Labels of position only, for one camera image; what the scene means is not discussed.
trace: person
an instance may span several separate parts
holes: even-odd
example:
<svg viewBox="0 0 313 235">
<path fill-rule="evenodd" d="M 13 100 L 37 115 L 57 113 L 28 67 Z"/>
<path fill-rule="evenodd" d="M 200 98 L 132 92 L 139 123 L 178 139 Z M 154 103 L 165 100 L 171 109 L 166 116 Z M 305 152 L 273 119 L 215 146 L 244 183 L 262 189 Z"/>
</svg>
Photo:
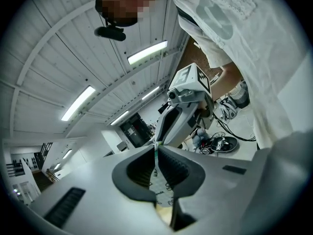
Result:
<svg viewBox="0 0 313 235">
<path fill-rule="evenodd" d="M 116 24 L 133 25 L 137 13 L 153 0 L 96 0 L 102 15 Z M 212 85 L 213 99 L 243 78 L 254 114 L 260 148 L 290 135 L 294 124 L 282 100 L 291 78 L 311 45 L 283 0 L 174 0 L 197 25 L 179 16 L 179 24 L 200 45 L 210 68 L 221 67 Z"/>
<path fill-rule="evenodd" d="M 201 146 L 202 141 L 207 141 L 210 139 L 204 128 L 196 128 L 186 139 L 185 141 L 192 139 L 192 145 L 195 149 Z"/>
</svg>

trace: black cable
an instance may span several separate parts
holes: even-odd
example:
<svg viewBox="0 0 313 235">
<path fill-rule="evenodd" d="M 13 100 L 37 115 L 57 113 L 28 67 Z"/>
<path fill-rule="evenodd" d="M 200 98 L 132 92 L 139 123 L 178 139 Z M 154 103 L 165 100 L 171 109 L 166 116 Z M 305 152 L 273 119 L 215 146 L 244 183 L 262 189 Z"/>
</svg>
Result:
<svg viewBox="0 0 313 235">
<path fill-rule="evenodd" d="M 219 131 L 219 132 L 217 132 L 217 133 L 214 133 L 213 136 L 211 137 L 211 139 L 220 138 L 220 137 L 225 137 L 225 132 Z"/>
<path fill-rule="evenodd" d="M 241 137 L 238 137 L 237 135 L 235 135 L 228 127 L 228 125 L 224 122 L 222 122 L 214 113 L 213 113 L 213 116 L 214 118 L 216 119 L 217 123 L 219 123 L 221 125 L 221 127 L 227 132 L 229 133 L 230 135 L 236 137 L 237 139 L 239 140 L 242 140 L 242 141 L 247 141 L 247 142 L 255 142 L 256 141 L 256 138 L 255 137 L 252 137 L 250 139 L 244 139 L 244 138 L 241 138 Z"/>
</svg>

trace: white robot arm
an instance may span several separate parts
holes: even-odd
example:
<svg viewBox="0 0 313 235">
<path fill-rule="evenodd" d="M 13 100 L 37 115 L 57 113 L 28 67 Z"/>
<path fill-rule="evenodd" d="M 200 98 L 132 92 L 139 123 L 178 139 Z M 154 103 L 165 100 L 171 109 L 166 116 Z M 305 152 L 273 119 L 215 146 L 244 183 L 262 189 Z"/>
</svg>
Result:
<svg viewBox="0 0 313 235">
<path fill-rule="evenodd" d="M 214 109 L 210 81 L 195 63 L 176 73 L 167 94 L 169 106 L 158 120 L 156 142 L 178 147 L 196 127 L 210 127 Z"/>
</svg>

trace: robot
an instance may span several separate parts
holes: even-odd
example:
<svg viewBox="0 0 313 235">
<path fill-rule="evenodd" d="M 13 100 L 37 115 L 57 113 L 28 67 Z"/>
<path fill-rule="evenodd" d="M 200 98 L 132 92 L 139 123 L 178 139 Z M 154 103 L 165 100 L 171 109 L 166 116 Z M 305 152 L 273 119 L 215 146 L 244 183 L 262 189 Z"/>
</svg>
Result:
<svg viewBox="0 0 313 235">
<path fill-rule="evenodd" d="M 167 94 L 169 106 L 158 120 L 157 143 L 178 147 L 196 127 L 210 127 L 214 109 L 210 81 L 195 63 L 177 72 Z"/>
<path fill-rule="evenodd" d="M 81 166 L 30 208 L 20 206 L 28 222 L 54 235 L 239 235 L 262 233 L 279 220 L 311 176 L 313 132 L 294 133 L 257 151 L 252 161 L 204 156 L 177 147 L 195 127 L 212 123 L 208 78 L 191 64 L 178 71 L 168 96 L 156 128 L 158 145 Z M 174 192 L 170 226 L 149 190 L 155 154 Z"/>
</svg>

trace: wire bundle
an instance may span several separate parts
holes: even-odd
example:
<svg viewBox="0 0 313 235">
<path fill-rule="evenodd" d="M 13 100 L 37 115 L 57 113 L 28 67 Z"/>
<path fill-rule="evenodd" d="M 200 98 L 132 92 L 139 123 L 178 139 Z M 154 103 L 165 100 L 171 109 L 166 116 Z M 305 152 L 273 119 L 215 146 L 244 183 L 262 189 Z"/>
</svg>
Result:
<svg viewBox="0 0 313 235">
<path fill-rule="evenodd" d="M 242 140 L 242 141 L 248 141 L 248 142 L 255 142 L 256 138 L 252 137 L 250 139 L 244 139 L 241 137 L 238 137 L 237 135 L 235 135 L 228 127 L 228 125 L 226 123 L 224 123 L 223 121 L 221 121 L 214 113 L 213 113 L 214 118 L 216 119 L 217 123 L 219 123 L 221 125 L 221 127 L 230 135 L 233 135 L 235 138 Z"/>
</svg>

